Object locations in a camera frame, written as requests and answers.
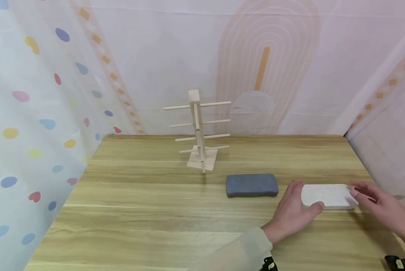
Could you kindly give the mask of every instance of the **left hand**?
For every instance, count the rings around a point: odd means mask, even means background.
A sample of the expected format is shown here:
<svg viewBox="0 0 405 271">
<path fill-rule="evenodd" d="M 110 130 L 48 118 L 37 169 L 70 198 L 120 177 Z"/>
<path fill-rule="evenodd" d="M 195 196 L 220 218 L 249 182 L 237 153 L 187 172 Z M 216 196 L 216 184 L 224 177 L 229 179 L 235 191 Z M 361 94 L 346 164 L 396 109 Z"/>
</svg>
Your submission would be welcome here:
<svg viewBox="0 0 405 271">
<path fill-rule="evenodd" d="M 273 218 L 261 227 L 272 244 L 303 230 L 323 211 L 324 203 L 320 201 L 313 203 L 308 209 L 303 207 L 302 188 L 304 185 L 303 181 L 293 180 L 279 202 Z"/>
</svg>

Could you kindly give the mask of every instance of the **wrist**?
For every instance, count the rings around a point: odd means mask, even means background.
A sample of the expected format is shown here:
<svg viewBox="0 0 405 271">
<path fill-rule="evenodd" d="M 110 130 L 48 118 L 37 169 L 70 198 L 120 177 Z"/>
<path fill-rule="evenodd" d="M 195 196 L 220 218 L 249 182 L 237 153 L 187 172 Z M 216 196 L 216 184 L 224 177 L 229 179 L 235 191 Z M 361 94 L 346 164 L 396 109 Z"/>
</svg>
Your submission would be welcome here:
<svg viewBox="0 0 405 271">
<path fill-rule="evenodd" d="M 286 237 L 285 234 L 282 233 L 283 231 L 271 221 L 262 226 L 261 229 L 272 245 L 281 242 Z"/>
</svg>

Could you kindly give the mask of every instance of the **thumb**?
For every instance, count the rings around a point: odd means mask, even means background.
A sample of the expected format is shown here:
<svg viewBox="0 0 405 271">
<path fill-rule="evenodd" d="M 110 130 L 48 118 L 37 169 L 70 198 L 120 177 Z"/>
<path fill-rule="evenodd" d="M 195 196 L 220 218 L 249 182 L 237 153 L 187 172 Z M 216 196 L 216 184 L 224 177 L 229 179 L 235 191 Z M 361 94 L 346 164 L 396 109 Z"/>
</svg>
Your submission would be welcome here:
<svg viewBox="0 0 405 271">
<path fill-rule="evenodd" d="M 377 205 L 374 202 L 371 202 L 370 198 L 362 193 L 360 193 L 357 190 L 350 190 L 350 194 L 352 197 L 355 198 L 357 202 L 359 202 L 359 205 L 367 208 L 371 212 L 376 212 L 377 209 L 379 208 L 379 205 Z"/>
<path fill-rule="evenodd" d="M 308 213 L 310 214 L 311 219 L 316 218 L 324 209 L 324 203 L 317 201 L 314 202 L 310 208 L 308 208 Z"/>
</svg>

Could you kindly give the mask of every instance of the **wooden stand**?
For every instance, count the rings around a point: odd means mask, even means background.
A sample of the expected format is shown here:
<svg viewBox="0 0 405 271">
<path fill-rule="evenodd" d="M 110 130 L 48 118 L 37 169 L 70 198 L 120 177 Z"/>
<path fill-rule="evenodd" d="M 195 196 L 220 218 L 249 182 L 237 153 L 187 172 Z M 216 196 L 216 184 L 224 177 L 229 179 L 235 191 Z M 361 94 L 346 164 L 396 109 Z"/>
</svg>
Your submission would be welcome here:
<svg viewBox="0 0 405 271">
<path fill-rule="evenodd" d="M 207 106 L 216 106 L 216 105 L 229 105 L 231 102 L 217 102 L 202 104 L 199 100 L 199 91 L 197 89 L 189 91 L 189 103 L 190 105 L 182 106 L 171 106 L 165 107 L 163 110 L 174 110 L 174 109 L 187 109 L 190 108 L 192 113 L 192 123 L 183 123 L 177 125 L 171 125 L 170 127 L 183 127 L 183 126 L 193 126 L 195 136 L 186 137 L 186 138 L 177 138 L 176 142 L 183 142 L 187 140 L 196 140 L 197 145 L 193 146 L 193 149 L 188 149 L 185 151 L 180 151 L 180 154 L 191 153 L 187 166 L 200 168 L 202 172 L 205 173 L 206 170 L 212 171 L 214 168 L 214 162 L 216 161 L 216 155 L 218 149 L 229 148 L 229 146 L 218 146 L 213 148 L 208 148 L 205 146 L 205 139 L 217 138 L 217 137 L 229 137 L 230 134 L 217 134 L 204 136 L 203 134 L 203 125 L 209 123 L 219 123 L 219 122 L 230 122 L 231 120 L 212 120 L 210 122 L 202 122 L 201 108 Z"/>
</svg>

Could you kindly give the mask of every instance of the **hand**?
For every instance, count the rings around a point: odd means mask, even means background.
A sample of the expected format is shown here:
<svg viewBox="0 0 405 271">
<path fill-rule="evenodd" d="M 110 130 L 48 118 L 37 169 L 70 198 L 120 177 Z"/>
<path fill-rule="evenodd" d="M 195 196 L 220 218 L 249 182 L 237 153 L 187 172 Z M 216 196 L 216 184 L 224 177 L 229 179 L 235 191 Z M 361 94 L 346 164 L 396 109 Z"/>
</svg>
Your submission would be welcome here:
<svg viewBox="0 0 405 271">
<path fill-rule="evenodd" d="M 292 181 L 279 202 L 272 220 L 262 226 L 268 240 L 278 243 L 292 234 L 303 230 L 324 209 L 324 203 L 316 202 L 309 209 L 302 203 L 302 188 L 305 182 Z"/>
<path fill-rule="evenodd" d="M 391 194 L 372 183 L 352 181 L 350 194 L 373 214 L 377 220 L 405 242 L 405 208 Z"/>
</svg>

